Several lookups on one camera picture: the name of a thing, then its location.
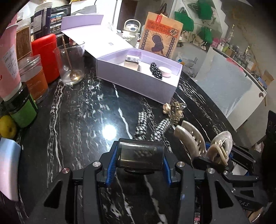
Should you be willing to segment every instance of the black marble table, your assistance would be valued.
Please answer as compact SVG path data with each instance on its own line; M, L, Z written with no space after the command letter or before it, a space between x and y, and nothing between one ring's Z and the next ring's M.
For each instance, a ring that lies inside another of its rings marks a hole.
M7 223L24 223L63 167L84 168L108 152L114 140L132 138L138 112L146 111L149 115L148 137L166 117L161 104L98 79L91 59L86 60L84 80L74 86L66 86L60 80L52 83L47 98L38 105L36 120L18 135L22 146L19 201L11 202L0 193L0 210ZM198 128L205 141L210 142L218 133L228 130L234 142L241 144L219 108L187 75L181 75L174 98L186 102L184 120ZM163 142L179 160L190 163L172 127ZM81 220L81 188L78 199ZM108 224L170 224L175 218L177 191L169 189L161 173L137 176L117 169L111 187L101 189L101 199Z

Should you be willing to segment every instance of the purple box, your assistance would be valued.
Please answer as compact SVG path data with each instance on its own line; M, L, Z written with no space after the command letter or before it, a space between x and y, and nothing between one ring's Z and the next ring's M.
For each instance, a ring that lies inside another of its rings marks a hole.
M85 42L85 50L97 59L97 77L159 103L170 103L179 82L182 65L160 55L133 48L119 35L101 25L102 18L102 15L97 14L63 17L61 31L77 43ZM128 54L142 56L139 71L123 66ZM157 67L169 68L172 71L171 77L163 77L162 80L155 78L149 69L152 62Z

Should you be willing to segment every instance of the checkered hair tie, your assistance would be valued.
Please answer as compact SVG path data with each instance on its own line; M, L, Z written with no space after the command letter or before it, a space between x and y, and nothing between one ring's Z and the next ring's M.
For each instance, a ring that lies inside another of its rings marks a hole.
M138 113L138 126L135 128L134 139L146 140L147 135L147 119L148 115L146 112Z
M153 131L153 133L150 135L150 140L156 142L161 141L162 137L164 136L165 132L168 130L170 125L171 122L169 118L163 119L156 127L156 129Z

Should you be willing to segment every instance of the green jar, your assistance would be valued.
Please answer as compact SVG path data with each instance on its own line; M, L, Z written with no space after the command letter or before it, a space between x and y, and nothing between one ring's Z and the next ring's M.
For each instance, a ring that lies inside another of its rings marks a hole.
M10 116L21 128L27 127L36 118L37 105L24 82L18 92L4 104Z

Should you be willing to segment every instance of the beige bag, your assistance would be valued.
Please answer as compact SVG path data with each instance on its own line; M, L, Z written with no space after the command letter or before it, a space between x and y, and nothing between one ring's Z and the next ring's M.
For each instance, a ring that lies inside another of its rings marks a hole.
M181 22L149 12L139 48L171 58L182 27Z

